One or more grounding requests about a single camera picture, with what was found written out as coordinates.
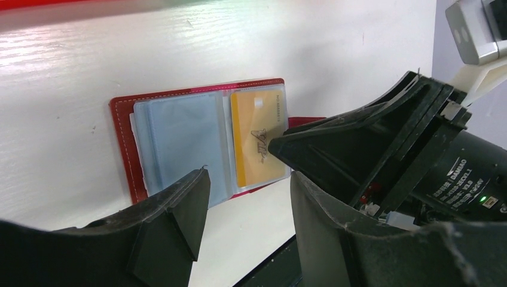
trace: tabletop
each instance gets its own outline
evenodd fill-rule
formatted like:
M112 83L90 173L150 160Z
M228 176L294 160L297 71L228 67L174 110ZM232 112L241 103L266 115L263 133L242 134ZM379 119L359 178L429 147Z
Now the tabletop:
M281 77L331 116L430 76L435 1L106 0L0 12L0 218L83 227L131 204L108 102ZM191 286L231 286L294 235L288 181L208 213Z

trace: black cylinder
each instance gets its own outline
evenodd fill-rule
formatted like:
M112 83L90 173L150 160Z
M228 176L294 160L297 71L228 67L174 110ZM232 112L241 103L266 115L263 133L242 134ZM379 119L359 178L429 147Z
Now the black cylinder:
M413 190L419 200L466 221L507 221L507 152L461 132Z

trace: wallet stitching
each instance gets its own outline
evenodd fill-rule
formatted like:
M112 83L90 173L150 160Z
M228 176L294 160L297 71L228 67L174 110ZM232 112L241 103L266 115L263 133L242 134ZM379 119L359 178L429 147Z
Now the wallet stitching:
M257 86L259 84L261 84L262 86L268 86L269 84L275 84L275 83L281 84L279 80L266 81L263 83L236 84L236 85L230 85L230 86L225 86L225 87L208 88L208 89L199 90L199 91L186 91L184 93L177 93L177 94L163 94L161 96L142 97L142 98L130 99L130 100L120 100L120 101L116 102L116 104L115 104L116 117L118 119L118 123L120 124L120 134L121 134L121 139L123 141L123 149L125 150L125 154L127 155L127 162L129 164L129 171L130 171L130 176L132 177L132 185L134 186L134 193L136 195L136 200L139 201L138 189L136 187L136 181L134 180L134 173L132 172L132 164L130 162L129 150L127 149L127 144L125 143L125 135L123 133L123 126L120 121L120 113L118 112L118 104L119 103L139 101L139 100L157 99L159 97L181 96L183 94L203 93L203 92L207 92L207 91L221 91L221 90L228 90L230 88L242 88L242 87L249 87L249 86Z

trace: wallet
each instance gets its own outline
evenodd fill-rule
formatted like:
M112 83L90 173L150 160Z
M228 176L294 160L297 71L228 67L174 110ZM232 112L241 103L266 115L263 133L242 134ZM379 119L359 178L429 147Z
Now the wallet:
M209 207L290 175L267 152L289 127L282 79L116 97L109 103L133 203L205 167Z

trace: yellow card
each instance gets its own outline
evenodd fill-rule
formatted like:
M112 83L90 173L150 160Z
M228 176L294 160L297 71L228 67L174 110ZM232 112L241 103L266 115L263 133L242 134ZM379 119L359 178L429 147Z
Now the yellow card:
M282 91L242 91L231 95L238 187L272 181L286 166L268 152L273 138L285 131Z

